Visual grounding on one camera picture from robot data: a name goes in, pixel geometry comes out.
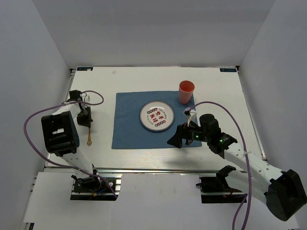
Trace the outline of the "gold fork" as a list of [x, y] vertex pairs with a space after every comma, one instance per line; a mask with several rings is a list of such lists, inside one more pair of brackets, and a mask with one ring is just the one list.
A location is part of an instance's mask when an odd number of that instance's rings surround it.
[[87, 138], [87, 146], [91, 146], [92, 139], [91, 139], [91, 128], [88, 128], [88, 138]]

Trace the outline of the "white patterned plate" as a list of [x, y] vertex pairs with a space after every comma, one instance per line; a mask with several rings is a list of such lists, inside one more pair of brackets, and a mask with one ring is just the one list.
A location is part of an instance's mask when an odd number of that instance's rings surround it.
[[141, 124], [153, 132], [169, 129], [174, 122], [175, 114], [170, 105], [162, 101], [145, 104], [140, 111]]

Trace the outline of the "blue cloth napkin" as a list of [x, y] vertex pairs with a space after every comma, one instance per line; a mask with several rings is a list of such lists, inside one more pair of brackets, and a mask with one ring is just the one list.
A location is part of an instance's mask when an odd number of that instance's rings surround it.
[[[174, 122], [170, 128], [154, 132], [145, 128], [140, 120], [144, 105], [151, 101], [167, 103], [174, 111]], [[178, 91], [119, 92], [116, 94], [116, 108], [112, 149], [166, 149], [173, 148], [167, 141], [173, 137], [177, 126], [186, 122], [183, 111], [194, 105], [191, 97], [187, 104], [178, 100]]]

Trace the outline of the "red plastic cup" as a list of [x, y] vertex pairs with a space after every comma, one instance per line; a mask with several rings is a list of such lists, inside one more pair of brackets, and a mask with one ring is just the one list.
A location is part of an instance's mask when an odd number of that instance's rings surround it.
[[188, 80], [184, 80], [179, 84], [179, 102], [187, 104], [194, 92], [195, 85]]

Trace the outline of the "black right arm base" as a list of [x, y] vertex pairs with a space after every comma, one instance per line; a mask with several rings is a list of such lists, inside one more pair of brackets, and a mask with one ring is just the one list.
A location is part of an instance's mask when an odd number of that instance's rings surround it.
[[201, 191], [202, 204], [239, 204], [243, 201], [244, 193], [230, 187], [226, 181], [232, 171], [237, 172], [235, 167], [227, 165], [214, 176], [202, 176], [199, 178], [196, 187]]

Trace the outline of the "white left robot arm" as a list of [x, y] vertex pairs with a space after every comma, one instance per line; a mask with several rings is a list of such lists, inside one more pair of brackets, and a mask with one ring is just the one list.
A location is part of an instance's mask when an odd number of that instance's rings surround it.
[[68, 101], [56, 112], [43, 116], [41, 124], [47, 151], [71, 166], [76, 178], [86, 178], [84, 184], [90, 191], [97, 191], [101, 187], [101, 179], [96, 176], [94, 165], [78, 149], [80, 139], [74, 119], [78, 125], [87, 128], [93, 121], [90, 99], [82, 94], [78, 90], [70, 91]]

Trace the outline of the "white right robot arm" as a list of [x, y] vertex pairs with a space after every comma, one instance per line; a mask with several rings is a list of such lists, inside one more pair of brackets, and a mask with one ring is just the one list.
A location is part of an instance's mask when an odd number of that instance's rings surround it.
[[202, 192], [235, 189], [251, 194], [282, 221], [287, 221], [307, 203], [307, 195], [295, 171], [283, 171], [248, 154], [235, 138], [221, 131], [212, 114], [202, 115], [199, 125], [190, 122], [177, 126], [175, 135], [167, 143], [180, 149], [193, 141], [207, 143], [213, 153], [233, 163], [220, 169], [214, 177], [202, 177], [197, 184]]

